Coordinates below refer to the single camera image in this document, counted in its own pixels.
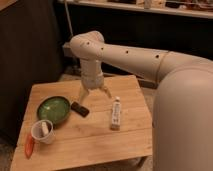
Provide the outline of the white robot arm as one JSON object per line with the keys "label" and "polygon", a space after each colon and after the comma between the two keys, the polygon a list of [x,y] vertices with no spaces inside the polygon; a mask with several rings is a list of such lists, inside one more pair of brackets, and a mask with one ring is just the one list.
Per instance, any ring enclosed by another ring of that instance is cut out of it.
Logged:
{"label": "white robot arm", "polygon": [[74,36],[74,55],[158,85],[153,103],[153,171],[213,171],[213,61],[167,50],[110,45],[98,31]]}

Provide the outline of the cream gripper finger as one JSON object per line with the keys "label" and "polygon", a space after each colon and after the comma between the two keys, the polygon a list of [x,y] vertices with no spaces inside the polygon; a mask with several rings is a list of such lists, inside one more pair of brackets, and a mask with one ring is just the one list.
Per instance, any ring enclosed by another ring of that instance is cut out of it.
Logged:
{"label": "cream gripper finger", "polygon": [[89,90],[86,89],[85,87],[81,87],[79,91],[78,102],[82,103],[88,95],[89,95]]}
{"label": "cream gripper finger", "polygon": [[108,98],[112,98],[112,95],[111,95],[109,89],[105,85],[101,86],[100,90],[102,92],[104,92]]}

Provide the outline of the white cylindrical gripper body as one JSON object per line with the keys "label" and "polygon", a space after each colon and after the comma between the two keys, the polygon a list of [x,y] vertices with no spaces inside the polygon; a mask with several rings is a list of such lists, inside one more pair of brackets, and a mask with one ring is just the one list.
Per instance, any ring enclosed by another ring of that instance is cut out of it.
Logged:
{"label": "white cylindrical gripper body", "polygon": [[100,88],[104,84],[103,76],[85,76],[81,77],[82,85],[87,89],[97,89]]}

